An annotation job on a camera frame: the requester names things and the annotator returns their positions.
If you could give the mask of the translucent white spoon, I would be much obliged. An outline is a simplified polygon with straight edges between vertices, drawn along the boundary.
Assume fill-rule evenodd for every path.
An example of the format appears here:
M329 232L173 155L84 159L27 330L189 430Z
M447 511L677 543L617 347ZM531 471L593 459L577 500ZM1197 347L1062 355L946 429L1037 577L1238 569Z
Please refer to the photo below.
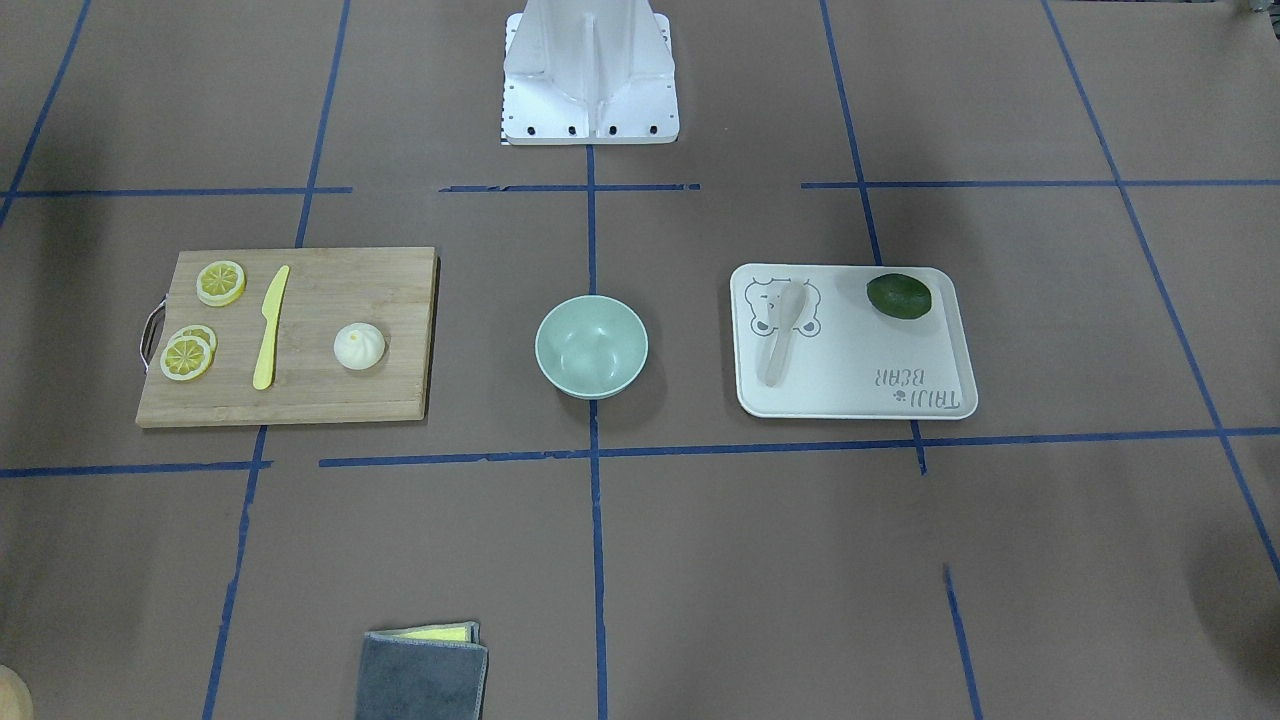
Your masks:
M764 383L768 387L776 387L781 382L794 340L794 327L805 306L806 286L803 282L788 282L776 304L778 327L764 370Z

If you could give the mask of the white steamed bun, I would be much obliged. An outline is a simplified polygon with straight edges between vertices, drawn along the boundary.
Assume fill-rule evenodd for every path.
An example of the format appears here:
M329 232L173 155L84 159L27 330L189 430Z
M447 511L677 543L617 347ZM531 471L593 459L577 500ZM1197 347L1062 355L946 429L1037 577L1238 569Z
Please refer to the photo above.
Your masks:
M340 328L333 340L334 359L352 372L375 366L387 351L387 337L375 325L356 322Z

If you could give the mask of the mint green bowl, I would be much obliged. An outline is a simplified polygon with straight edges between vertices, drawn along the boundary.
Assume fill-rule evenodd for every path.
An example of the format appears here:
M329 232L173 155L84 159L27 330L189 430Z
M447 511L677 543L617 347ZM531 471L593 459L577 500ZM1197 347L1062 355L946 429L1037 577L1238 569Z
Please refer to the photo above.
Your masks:
M564 300L541 319L534 357L559 392L593 401L627 389L649 347L645 324L627 304L591 293Z

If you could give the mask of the white bear tray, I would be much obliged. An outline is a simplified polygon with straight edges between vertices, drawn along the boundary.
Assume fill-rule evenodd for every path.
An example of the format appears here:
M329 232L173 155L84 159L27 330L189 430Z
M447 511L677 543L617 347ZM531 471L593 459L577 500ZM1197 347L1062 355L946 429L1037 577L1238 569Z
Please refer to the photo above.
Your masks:
M882 266L749 263L730 277L735 386L742 409L759 418L960 420L979 395L954 282L931 266L905 275L931 292L918 319L881 313L867 286ZM806 305L790 329L776 383L767 379L780 337L776 302L797 282Z

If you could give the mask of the green avocado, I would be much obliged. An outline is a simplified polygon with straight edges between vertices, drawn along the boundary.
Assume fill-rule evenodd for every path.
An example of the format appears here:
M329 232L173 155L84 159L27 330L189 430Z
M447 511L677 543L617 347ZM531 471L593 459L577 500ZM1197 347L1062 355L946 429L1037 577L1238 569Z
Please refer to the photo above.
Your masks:
M873 309L899 320L920 319L933 307L931 288L902 273L887 273L868 281L865 293Z

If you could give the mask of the yellow sponge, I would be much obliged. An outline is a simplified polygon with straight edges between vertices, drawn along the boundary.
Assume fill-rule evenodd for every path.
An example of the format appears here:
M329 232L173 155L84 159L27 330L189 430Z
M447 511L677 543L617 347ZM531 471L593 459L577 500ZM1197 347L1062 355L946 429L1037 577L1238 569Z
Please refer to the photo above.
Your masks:
M477 638L477 624L465 621L411 626L389 632L389 634L410 641L474 643Z

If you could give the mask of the bamboo cutting board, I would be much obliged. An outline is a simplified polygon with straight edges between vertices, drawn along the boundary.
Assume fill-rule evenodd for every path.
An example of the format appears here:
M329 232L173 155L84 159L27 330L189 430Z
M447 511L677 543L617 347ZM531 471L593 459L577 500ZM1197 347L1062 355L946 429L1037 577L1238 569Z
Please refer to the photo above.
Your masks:
M246 274L233 304L210 307L195 281L228 259ZM282 305L275 377L265 391L251 378L262 338L260 307L280 265L291 274ZM174 382L152 360L136 421L143 428L417 421L428 405L436 309L438 255L431 247L188 250L175 261L160 343L183 325L218 334L210 369ZM344 369L335 333L356 322L378 327L387 351L371 369Z

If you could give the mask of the yellow plastic knife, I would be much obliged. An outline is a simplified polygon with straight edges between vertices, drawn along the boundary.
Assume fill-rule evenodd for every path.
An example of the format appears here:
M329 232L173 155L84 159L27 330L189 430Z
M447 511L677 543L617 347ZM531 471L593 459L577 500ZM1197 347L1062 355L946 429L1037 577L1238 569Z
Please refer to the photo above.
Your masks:
M289 274L291 266L287 264L276 269L261 304L264 331L252 375L252 387L256 391L265 391L274 382L278 327Z

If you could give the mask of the grey folded cloth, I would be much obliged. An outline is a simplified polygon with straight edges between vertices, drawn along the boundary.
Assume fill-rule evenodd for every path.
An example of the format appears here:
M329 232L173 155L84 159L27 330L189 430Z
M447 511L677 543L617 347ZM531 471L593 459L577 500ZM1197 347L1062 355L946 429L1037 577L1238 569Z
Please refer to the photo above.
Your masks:
M488 647L410 641L389 632L362 637L356 719L480 719Z

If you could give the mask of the lemon slice upper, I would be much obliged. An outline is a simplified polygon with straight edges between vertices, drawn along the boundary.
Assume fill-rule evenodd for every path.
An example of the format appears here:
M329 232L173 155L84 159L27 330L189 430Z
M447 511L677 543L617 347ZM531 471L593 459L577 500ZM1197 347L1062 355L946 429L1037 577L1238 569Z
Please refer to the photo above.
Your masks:
M210 307L233 304L244 292L244 287L243 266L228 259L209 263L195 281L197 300Z

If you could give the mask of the lemon slice behind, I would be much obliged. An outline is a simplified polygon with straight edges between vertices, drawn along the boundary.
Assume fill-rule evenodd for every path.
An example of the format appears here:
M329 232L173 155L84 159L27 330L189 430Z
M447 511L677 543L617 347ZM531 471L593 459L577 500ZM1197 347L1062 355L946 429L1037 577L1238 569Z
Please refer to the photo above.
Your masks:
M195 337L195 338L202 340L209 346L209 348L210 348L211 352L215 352L216 348L218 348L218 334L209 325L204 325L204 324L184 325L184 327L179 328L178 331L175 331L170 336L169 341L172 342L172 341L175 341L175 340L179 340L179 338L183 338L183 337Z

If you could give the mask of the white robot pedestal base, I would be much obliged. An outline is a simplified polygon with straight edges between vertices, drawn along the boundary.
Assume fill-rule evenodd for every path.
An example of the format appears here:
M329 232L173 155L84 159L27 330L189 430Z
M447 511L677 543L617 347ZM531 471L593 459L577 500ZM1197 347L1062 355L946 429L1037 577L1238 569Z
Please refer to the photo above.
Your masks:
M649 1L529 1L506 19L500 137L513 146L672 143L669 18Z

